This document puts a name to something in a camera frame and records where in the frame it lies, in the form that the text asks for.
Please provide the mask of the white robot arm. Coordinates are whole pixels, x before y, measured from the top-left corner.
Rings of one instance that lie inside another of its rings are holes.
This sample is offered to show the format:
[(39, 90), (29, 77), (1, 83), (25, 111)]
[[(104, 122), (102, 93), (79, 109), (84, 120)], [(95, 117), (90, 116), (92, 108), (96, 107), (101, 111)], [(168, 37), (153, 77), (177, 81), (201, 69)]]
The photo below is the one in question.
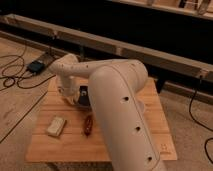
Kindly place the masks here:
[(101, 129), (114, 171), (167, 171), (136, 94), (148, 79), (138, 60), (112, 59), (80, 62), (67, 54), (50, 65), (69, 97), (77, 91), (76, 77), (88, 80), (88, 96)]

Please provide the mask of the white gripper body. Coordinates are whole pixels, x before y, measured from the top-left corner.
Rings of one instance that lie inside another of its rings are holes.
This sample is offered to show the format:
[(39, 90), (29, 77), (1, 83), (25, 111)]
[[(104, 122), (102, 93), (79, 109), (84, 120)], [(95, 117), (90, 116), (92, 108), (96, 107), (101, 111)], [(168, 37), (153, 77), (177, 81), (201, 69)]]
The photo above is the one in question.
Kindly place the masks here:
[(78, 94), (79, 86), (75, 77), (62, 77), (62, 94), (69, 103), (74, 102), (74, 98)]

